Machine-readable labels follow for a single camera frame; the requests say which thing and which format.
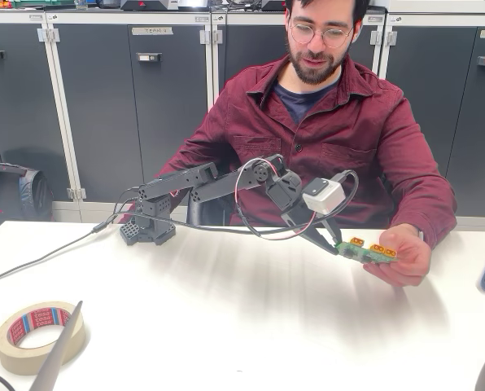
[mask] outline man's left hand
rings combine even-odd
[[[429,272],[430,247],[410,224],[393,226],[380,235],[380,245],[397,252],[391,263],[366,263],[364,269],[395,287],[419,285]]]

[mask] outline robotic arm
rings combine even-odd
[[[328,214],[345,200],[342,187],[338,183],[336,187],[327,179],[313,179],[302,188],[299,175],[285,166],[281,155],[273,155],[252,164],[246,163],[237,171],[223,176],[218,176],[213,163],[161,175],[140,186],[136,211],[169,219],[170,193],[191,188],[191,201],[205,202],[235,192],[236,183],[238,190],[265,186],[266,194],[281,210],[281,218],[288,226],[309,222],[313,213],[319,216]],[[329,217],[322,223],[335,244],[341,244],[342,234],[334,219]],[[171,222],[134,216],[121,227],[120,233],[128,245],[137,242],[160,245],[176,234],[176,227]],[[328,243],[314,226],[309,226],[300,235],[329,253],[339,254],[339,250]]]

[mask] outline green circuit board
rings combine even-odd
[[[384,248],[378,244],[371,246],[371,249],[363,248],[362,239],[353,238],[351,243],[342,242],[336,248],[343,257],[354,259],[360,263],[388,263],[396,259],[396,252],[389,248]]]

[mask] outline masking tape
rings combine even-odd
[[[75,306],[62,301],[31,305],[12,315],[0,327],[0,362],[16,375],[36,375],[53,349],[55,341],[38,348],[25,349],[18,345],[32,330],[51,324],[65,326]],[[76,356],[85,342],[85,327],[80,313],[68,343],[63,364]]]

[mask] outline white table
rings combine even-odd
[[[5,223],[0,272],[92,226]],[[37,302],[83,300],[89,341],[56,391],[474,389],[485,232],[451,233],[422,285],[394,289],[305,239],[178,227],[162,246],[128,247],[118,229],[0,280],[0,325]],[[369,244],[379,231],[353,235]],[[33,381],[0,375],[17,391]]]

